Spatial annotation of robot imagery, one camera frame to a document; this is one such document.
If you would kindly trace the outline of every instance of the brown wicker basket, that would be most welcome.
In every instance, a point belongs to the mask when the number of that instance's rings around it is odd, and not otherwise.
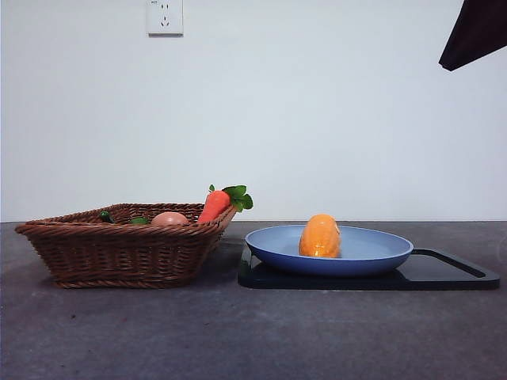
[[[16,227],[39,253],[60,287],[180,287],[198,274],[217,246],[236,209],[197,223],[202,203],[122,203],[72,215],[32,220]],[[109,211],[115,224],[103,223]],[[176,211],[189,224],[132,225],[138,216],[152,220]]]

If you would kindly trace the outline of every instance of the toy carrot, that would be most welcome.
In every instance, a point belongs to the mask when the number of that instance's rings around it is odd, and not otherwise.
[[[254,206],[252,197],[246,194],[246,186],[229,186],[222,190],[215,190],[215,186],[210,185],[209,194],[206,197],[204,208],[197,219],[198,223],[209,222],[222,214],[226,208],[232,204],[238,212],[249,210]]]

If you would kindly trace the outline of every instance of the electrical outlet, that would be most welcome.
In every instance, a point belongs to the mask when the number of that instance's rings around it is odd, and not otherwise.
[[[183,0],[147,0],[149,36],[183,36]]]

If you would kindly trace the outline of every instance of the gray countertop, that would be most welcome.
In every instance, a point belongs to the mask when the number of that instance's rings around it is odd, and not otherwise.
[[[288,291],[237,283],[232,222],[198,279],[165,290],[54,287],[2,224],[2,373],[15,379],[507,379],[507,290]],[[507,222],[343,222],[507,276]]]

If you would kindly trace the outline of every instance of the orange carrot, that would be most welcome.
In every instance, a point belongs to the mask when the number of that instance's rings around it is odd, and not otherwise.
[[[222,214],[231,204],[229,194],[222,190],[215,190],[208,194],[204,209],[197,219],[198,223],[209,222]]]

